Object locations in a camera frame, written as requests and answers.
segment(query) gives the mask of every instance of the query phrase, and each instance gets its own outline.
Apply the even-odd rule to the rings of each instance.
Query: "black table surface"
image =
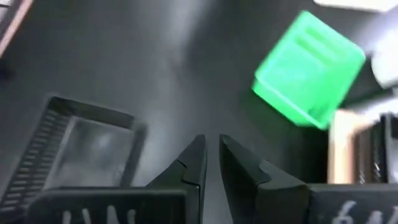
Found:
[[[132,185],[161,173],[197,135],[208,142],[204,223],[231,223],[218,135],[307,182],[326,179],[327,133],[298,128],[250,90],[254,71],[301,10],[370,55],[388,14],[311,0],[35,0],[3,56],[0,194],[50,95],[126,111],[147,126]],[[348,97],[377,86],[369,64]]]

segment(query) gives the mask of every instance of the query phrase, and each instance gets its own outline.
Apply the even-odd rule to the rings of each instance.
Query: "dark surface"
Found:
[[[219,133],[295,177],[323,182],[326,134],[295,127],[249,90],[255,69],[302,9],[367,54],[398,15],[311,0],[35,0],[4,55],[13,77],[0,82],[0,193],[52,93],[126,111],[147,126],[135,186],[205,134],[204,223],[232,221]],[[367,67],[349,98],[377,88]]]

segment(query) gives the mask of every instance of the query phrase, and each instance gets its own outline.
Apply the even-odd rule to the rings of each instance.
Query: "white object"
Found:
[[[398,0],[314,0],[321,6],[342,7],[364,11],[386,12],[398,5]]]
[[[398,84],[398,29],[392,30],[378,43],[372,56],[372,70],[382,88]]]

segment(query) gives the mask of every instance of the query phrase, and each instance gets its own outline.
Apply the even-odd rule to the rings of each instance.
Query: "black plastic tray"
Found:
[[[52,97],[3,195],[0,218],[17,217],[43,189],[129,186],[144,138],[133,121],[126,113]]]

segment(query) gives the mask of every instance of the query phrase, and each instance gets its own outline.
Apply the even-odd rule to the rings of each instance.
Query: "green cube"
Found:
[[[326,129],[366,57],[302,11],[256,70],[253,91],[298,126]]]

